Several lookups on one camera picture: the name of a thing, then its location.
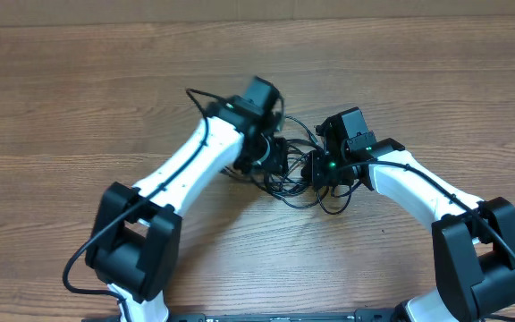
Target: wooden table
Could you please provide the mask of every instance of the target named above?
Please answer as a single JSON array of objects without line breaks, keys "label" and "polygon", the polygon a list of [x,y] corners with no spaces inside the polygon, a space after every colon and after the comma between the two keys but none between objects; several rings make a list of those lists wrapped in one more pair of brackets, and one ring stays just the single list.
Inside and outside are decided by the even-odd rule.
[{"label": "wooden table", "polygon": [[[515,205],[515,17],[0,29],[0,321],[116,313],[61,283],[102,192],[190,136],[185,87],[226,96],[253,74],[306,125],[360,106],[378,139]],[[102,286],[82,263],[72,280]],[[361,189],[329,216],[219,176],[185,218],[165,298],[180,312],[351,311],[434,285],[429,234],[389,199]]]}]

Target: wooden surface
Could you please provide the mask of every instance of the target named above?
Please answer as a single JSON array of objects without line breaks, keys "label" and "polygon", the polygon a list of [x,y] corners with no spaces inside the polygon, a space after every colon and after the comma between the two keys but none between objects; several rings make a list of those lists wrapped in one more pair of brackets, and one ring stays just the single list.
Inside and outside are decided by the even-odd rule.
[{"label": "wooden surface", "polygon": [[[115,313],[61,284],[102,192],[190,136],[185,87],[241,93],[253,74],[305,124],[360,106],[377,138],[515,205],[515,17],[2,29],[0,321]],[[72,280],[100,286],[82,263]],[[166,299],[181,312],[351,311],[434,285],[430,236],[389,199],[361,189],[329,216],[219,176],[185,218]]]},{"label": "wooden surface", "polygon": [[0,0],[0,27],[497,14],[515,0]]}]

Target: robotic arm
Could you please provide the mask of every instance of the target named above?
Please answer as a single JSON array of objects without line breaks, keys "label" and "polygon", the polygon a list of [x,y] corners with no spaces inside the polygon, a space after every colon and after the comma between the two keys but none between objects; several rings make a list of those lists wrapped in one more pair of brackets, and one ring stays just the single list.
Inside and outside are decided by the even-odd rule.
[{"label": "robotic arm", "polygon": [[[112,292],[126,299],[119,304],[121,321],[262,322],[280,317],[172,316],[163,296],[177,260],[182,217],[211,179],[230,164],[245,174],[287,171],[287,143],[274,137],[283,125],[283,108],[281,113],[273,112],[280,100],[283,105],[279,91],[259,78],[243,97],[218,97],[189,141],[164,165],[132,188],[115,182],[105,192],[91,236],[102,235],[87,248],[86,263]],[[376,141],[356,107],[327,118],[316,131],[325,138],[326,150],[309,152],[302,177],[317,191],[359,180],[405,208],[433,235],[437,288],[396,309],[285,319],[476,321],[515,303],[515,209],[508,201],[483,201],[459,191],[426,170],[400,143]],[[195,159],[178,172],[198,148]],[[129,209],[133,211],[124,220],[148,226],[146,237],[125,228],[123,221],[106,229]],[[494,250],[478,257],[475,242],[493,242]]]}]

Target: robotic hand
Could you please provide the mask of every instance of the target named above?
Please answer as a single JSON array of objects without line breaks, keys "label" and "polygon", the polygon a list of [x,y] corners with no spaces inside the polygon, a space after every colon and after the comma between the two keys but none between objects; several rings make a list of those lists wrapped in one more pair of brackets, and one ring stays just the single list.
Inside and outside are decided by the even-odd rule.
[{"label": "robotic hand", "polygon": [[[437,287],[395,309],[289,316],[171,316],[163,290],[178,257],[182,217],[204,187],[231,164],[243,174],[288,173],[289,144],[274,136],[283,126],[283,98],[271,83],[255,78],[243,97],[222,98],[194,89],[187,89],[187,94],[203,115],[199,127],[172,158],[132,188],[115,182],[106,190],[91,238],[63,272],[63,283],[70,291],[119,300],[122,315],[103,321],[266,322],[279,317],[343,322],[515,321],[494,315],[515,303],[513,205],[503,198],[483,201],[459,191],[426,170],[400,143],[377,141],[356,107],[316,127],[317,135],[325,138],[325,147],[314,146],[308,152],[302,182],[317,191],[321,206],[323,187],[361,183],[400,204],[433,235]],[[215,102],[204,110],[193,94],[212,97]],[[274,113],[278,101],[281,112]],[[126,228],[125,221],[146,225],[146,237]],[[494,249],[478,257],[476,242],[492,243]],[[85,251],[86,264],[110,291],[84,290],[69,283],[69,271]]]}]

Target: robotic forearm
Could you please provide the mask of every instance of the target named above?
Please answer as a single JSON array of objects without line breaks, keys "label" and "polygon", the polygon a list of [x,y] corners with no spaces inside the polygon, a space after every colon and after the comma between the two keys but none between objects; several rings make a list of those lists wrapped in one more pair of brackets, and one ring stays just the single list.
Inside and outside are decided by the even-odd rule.
[{"label": "robotic forearm", "polygon": [[[283,108],[274,113],[274,105],[281,100],[283,106],[283,99],[272,84],[256,78],[243,97],[215,98],[171,159],[132,188],[114,183],[101,200],[92,235],[102,235],[87,248],[86,263],[126,299],[122,321],[168,320],[163,289],[177,260],[182,217],[221,169],[234,164],[244,174],[288,170],[287,142],[274,137],[284,118]],[[397,309],[362,309],[346,319],[475,321],[515,303],[515,209],[508,201],[483,201],[459,191],[426,170],[400,143],[377,141],[356,107],[327,118],[316,131],[325,138],[325,148],[308,153],[301,170],[304,182],[319,191],[361,181],[400,204],[433,235],[436,289]],[[167,182],[163,189],[160,182]],[[124,220],[147,225],[146,237],[125,228],[123,221],[101,232],[130,208],[135,209]],[[478,257],[475,242],[492,242],[494,250]],[[270,317],[255,317],[257,322],[261,318]]]}]

